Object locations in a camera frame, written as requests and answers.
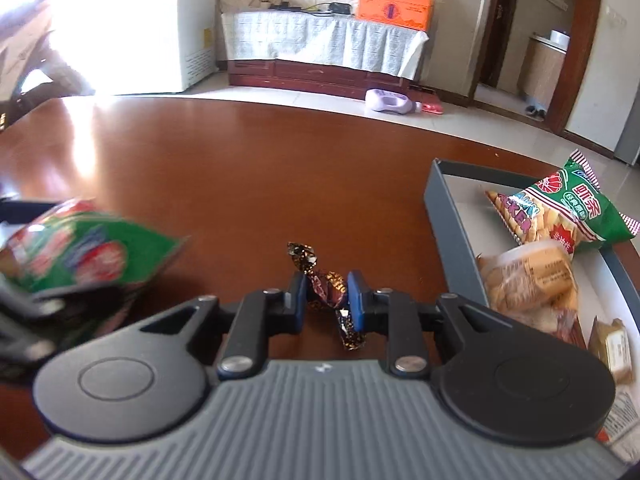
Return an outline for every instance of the metal screw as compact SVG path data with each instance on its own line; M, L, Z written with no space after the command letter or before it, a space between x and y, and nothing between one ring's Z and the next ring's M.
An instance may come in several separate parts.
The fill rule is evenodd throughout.
M254 362L250 357L245 355L233 355L220 361L220 368L225 372L239 374L247 371L254 365Z
M405 355L396 360L396 369L401 372L421 372L427 367L427 361L417 355Z
M44 339L27 346L27 348L24 349L24 355L29 360L37 361L43 357L53 354L55 350L56 346L51 341Z
M54 314L65 307L65 301L56 298L55 300L44 301L40 304L40 311L43 314Z

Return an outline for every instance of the blurred green snack bag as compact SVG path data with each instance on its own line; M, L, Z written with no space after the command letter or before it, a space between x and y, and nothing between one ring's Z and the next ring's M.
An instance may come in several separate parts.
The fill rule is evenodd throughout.
M180 245L180 240L101 212L92 200L72 199L11 236L0 261L2 272L28 292L94 282L138 288Z

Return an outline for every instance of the wooden table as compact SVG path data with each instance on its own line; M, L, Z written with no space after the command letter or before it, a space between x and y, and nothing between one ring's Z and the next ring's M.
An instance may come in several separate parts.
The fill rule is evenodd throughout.
M132 320L204 293L225 302L286 288L289 241L313 245L321 268L361 269L372 286L434 301L447 290L422 202L434 157L537 177L554 170L470 140L330 112L78 97L48 101L0 135L0 193L96 197L110 211L190 237ZM622 250L638 259L631 244ZM270 342L274 358L383 355L375 335L345 351L330 313L309 313L302 336ZM46 438L28 390L0 386L0 446L23 458Z

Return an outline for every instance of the white lace tablecloth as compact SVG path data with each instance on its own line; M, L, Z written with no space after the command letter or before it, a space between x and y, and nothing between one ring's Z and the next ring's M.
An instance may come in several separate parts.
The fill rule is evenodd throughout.
M250 10L222 14L226 57L286 59L345 66L412 79L424 31L351 16Z

